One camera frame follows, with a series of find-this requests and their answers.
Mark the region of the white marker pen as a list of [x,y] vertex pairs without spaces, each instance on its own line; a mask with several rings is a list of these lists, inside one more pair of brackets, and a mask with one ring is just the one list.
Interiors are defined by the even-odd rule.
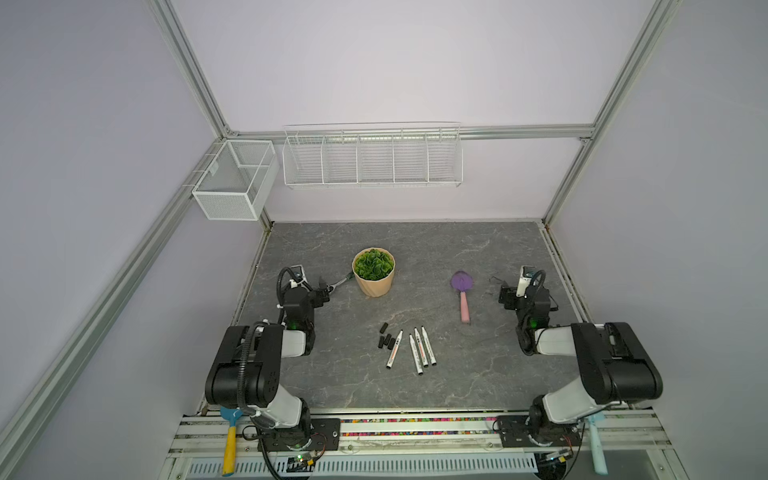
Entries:
[[417,350],[419,352],[421,364],[422,364],[422,366],[424,368],[426,368],[429,365],[429,361],[428,361],[428,358],[427,358],[427,355],[426,355],[426,350],[425,350],[425,347],[424,347],[422,336],[421,336],[418,328],[414,328],[414,335],[415,335],[415,340],[416,340],[416,344],[417,344]]
[[386,368],[387,369],[391,369],[393,367],[393,364],[394,364],[395,358],[397,356],[397,353],[398,353],[398,350],[399,350],[399,346],[400,346],[402,337],[403,337],[403,331],[400,331],[394,337],[396,339],[396,342],[395,342],[394,348],[393,348],[393,350],[391,350],[389,358],[387,360],[387,363],[386,363]]
[[424,346],[426,348],[426,352],[427,352],[427,355],[428,355],[429,363],[430,363],[430,365],[435,366],[435,365],[437,365],[437,360],[436,360],[436,357],[435,357],[435,354],[434,354],[434,351],[433,351],[433,348],[432,348],[432,345],[431,345],[431,342],[430,342],[430,339],[429,339],[429,336],[428,336],[428,332],[427,332],[427,330],[426,330],[426,328],[424,326],[421,327],[421,335],[422,335],[422,338],[423,338]]
[[421,356],[417,347],[416,340],[414,339],[412,334],[409,334],[409,343],[410,343],[410,349],[412,352],[412,356],[414,359],[415,368],[417,371],[417,375],[423,375],[424,370],[422,366]]

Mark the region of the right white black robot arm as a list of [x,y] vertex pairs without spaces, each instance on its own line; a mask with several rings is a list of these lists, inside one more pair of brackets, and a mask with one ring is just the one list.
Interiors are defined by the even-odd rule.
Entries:
[[527,356],[573,357],[578,376],[556,391],[537,396],[526,417],[504,415],[496,426],[504,441],[537,446],[575,439],[587,417],[618,405],[655,400],[663,380],[631,326],[625,322],[552,326],[549,290],[537,282],[523,294],[504,283],[499,302],[517,317],[516,335]]

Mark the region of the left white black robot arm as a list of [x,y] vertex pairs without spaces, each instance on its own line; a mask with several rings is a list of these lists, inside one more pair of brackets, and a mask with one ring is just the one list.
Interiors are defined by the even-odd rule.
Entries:
[[309,406],[281,385],[281,364],[312,352],[315,310],[329,300],[325,282],[317,288],[287,284],[280,291],[277,322],[229,327],[214,358],[206,401],[222,411],[240,411],[270,448],[298,450],[312,443]]

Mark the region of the silver wrench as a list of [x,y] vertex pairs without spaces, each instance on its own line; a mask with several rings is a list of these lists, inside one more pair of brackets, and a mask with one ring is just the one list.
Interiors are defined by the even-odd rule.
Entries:
[[349,280],[352,280],[353,278],[354,278],[354,272],[353,271],[348,272],[343,278],[327,286],[328,293],[332,294],[344,283],[348,282]]

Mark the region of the potted green plant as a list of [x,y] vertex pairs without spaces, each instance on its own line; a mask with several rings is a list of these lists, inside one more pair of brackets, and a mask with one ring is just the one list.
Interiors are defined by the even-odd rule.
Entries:
[[367,248],[352,261],[354,277],[362,292],[371,298],[386,295],[392,286],[396,262],[383,248]]

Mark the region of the white mesh box basket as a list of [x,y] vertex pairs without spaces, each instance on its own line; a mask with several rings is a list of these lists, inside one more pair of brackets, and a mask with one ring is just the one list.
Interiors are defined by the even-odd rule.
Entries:
[[259,221],[278,172],[271,141],[225,140],[192,193],[208,220]]

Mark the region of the teal garden trowel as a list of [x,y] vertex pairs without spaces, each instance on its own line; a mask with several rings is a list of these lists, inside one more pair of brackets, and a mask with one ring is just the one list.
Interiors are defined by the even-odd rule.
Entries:
[[599,476],[608,475],[607,462],[598,428],[598,423],[604,419],[605,415],[602,412],[597,412],[588,416],[585,420],[585,426],[588,428],[593,468],[595,474]]

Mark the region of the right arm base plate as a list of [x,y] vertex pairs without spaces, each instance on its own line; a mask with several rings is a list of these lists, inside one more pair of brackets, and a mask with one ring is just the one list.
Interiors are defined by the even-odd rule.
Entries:
[[546,424],[535,429],[528,415],[500,415],[492,431],[504,448],[576,448],[582,444],[576,424]]

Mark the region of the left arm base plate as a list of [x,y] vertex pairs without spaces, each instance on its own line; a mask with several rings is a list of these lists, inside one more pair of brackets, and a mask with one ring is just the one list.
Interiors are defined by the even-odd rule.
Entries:
[[338,417],[315,417],[296,427],[267,429],[260,432],[269,452],[336,451],[341,440]]

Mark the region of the yellow handled blue tool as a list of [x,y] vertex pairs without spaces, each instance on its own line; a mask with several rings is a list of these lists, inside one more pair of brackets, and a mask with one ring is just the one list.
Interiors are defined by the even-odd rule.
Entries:
[[242,417],[243,412],[238,408],[220,408],[220,416],[228,423],[227,439],[221,474],[223,477],[232,476],[236,467],[236,441],[237,441],[237,423]]

